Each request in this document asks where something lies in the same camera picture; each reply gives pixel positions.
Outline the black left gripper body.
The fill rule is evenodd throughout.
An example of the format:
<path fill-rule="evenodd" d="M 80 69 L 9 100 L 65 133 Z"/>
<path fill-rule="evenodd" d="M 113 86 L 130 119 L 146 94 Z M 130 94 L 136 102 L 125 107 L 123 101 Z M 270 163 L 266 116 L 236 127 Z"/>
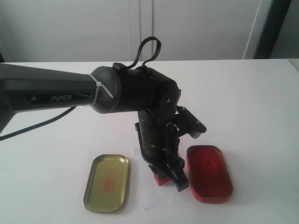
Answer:
<path fill-rule="evenodd" d="M 163 173 L 169 173 L 168 165 L 184 161 L 178 155 L 178 128 L 171 122 L 158 124 L 157 119 L 146 111 L 138 112 L 138 133 L 142 158 Z"/>

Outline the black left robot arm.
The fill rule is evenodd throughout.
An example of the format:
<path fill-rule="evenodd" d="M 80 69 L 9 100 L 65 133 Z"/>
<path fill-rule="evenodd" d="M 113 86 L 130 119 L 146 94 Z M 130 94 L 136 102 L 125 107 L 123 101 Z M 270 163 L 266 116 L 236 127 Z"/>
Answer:
<path fill-rule="evenodd" d="M 151 170 L 169 178 L 177 190 L 189 185 L 178 155 L 174 125 L 181 91 L 158 71 L 121 64 L 79 74 L 3 63 L 0 66 L 0 127 L 21 112 L 89 105 L 101 114 L 137 112 L 135 125 L 142 157 Z"/>

